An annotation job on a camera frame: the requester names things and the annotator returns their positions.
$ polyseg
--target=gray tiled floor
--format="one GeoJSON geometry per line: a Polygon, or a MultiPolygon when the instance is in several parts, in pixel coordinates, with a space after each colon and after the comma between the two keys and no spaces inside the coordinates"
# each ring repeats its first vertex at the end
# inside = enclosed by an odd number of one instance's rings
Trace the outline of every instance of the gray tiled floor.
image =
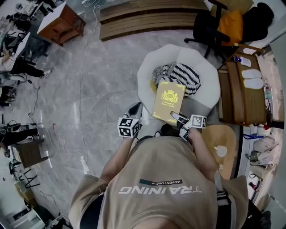
{"type": "MultiPolygon", "coordinates": [[[[50,155],[50,160],[33,166],[41,183],[34,188],[34,193],[38,202],[54,215],[57,209],[52,199],[41,196],[39,190],[53,195],[62,213],[67,215],[72,193],[83,175],[80,154],[68,153],[78,150],[85,158],[88,154],[87,164],[96,176],[100,175],[104,164],[122,141],[116,128],[118,117],[128,105],[138,101],[136,73],[145,55],[169,43],[197,49],[202,55],[206,51],[203,45],[184,43],[184,38],[192,37],[190,30],[149,32],[101,42],[98,39],[98,25],[86,54],[80,114],[81,70],[94,26],[94,22],[88,23],[83,37],[73,39],[64,47],[52,45],[48,57],[38,60],[39,68],[53,69],[49,78],[40,80],[30,77],[36,86],[41,87],[33,119],[40,124],[40,133],[45,138],[41,150],[50,155]],[[59,135],[64,135],[66,152],[63,149],[63,137],[59,139],[59,149],[54,149],[47,131],[55,147],[58,146],[59,135]]],[[[212,53],[208,60],[216,68],[219,66],[212,53]]],[[[28,112],[34,109],[36,97],[32,85],[19,85],[14,111],[6,110],[5,120],[8,122],[14,119],[22,124],[32,122],[28,112]]],[[[213,122],[217,122],[217,109],[213,116],[213,122]]],[[[161,125],[161,121],[144,111],[139,137],[153,135],[161,125]]]]}

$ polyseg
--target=white cup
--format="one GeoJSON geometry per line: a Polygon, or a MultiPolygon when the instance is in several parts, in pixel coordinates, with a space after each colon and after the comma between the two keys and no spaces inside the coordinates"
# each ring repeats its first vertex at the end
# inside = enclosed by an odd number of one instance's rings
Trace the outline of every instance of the white cup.
{"type": "Polygon", "coordinates": [[[225,146],[214,146],[214,149],[219,157],[224,157],[227,154],[227,148],[225,146]]]}

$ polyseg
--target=white slipper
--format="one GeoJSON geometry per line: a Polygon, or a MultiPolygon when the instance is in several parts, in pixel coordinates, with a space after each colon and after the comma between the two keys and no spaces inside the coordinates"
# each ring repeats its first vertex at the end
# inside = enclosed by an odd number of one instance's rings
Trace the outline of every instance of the white slipper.
{"type": "Polygon", "coordinates": [[[257,69],[247,69],[241,71],[242,77],[244,79],[261,78],[261,72],[257,69]]]}
{"type": "Polygon", "coordinates": [[[246,79],[243,81],[243,84],[246,88],[250,89],[261,89],[263,88],[263,81],[262,79],[254,78],[254,79],[246,79]]]}

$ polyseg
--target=yellow passport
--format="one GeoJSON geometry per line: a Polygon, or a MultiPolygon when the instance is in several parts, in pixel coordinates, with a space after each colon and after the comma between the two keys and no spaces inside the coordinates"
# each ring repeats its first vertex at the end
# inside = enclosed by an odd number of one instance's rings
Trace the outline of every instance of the yellow passport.
{"type": "Polygon", "coordinates": [[[160,82],[152,116],[166,123],[176,126],[177,120],[171,115],[171,111],[180,113],[186,86],[170,82],[160,82]]]}

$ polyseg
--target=beige t-shirt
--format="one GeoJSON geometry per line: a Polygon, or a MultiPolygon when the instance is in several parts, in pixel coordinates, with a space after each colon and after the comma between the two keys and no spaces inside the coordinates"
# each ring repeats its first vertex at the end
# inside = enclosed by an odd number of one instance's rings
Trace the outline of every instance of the beige t-shirt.
{"type": "MultiPolygon", "coordinates": [[[[248,209],[246,179],[222,183],[236,201],[240,228],[248,209]]],[[[71,202],[74,228],[79,228],[86,208],[104,189],[102,180],[84,177],[71,202]]],[[[156,137],[136,145],[126,166],[107,186],[99,228],[131,229],[143,219],[163,216],[181,229],[211,229],[216,227],[217,211],[216,186],[199,171],[189,143],[156,137]]]]}

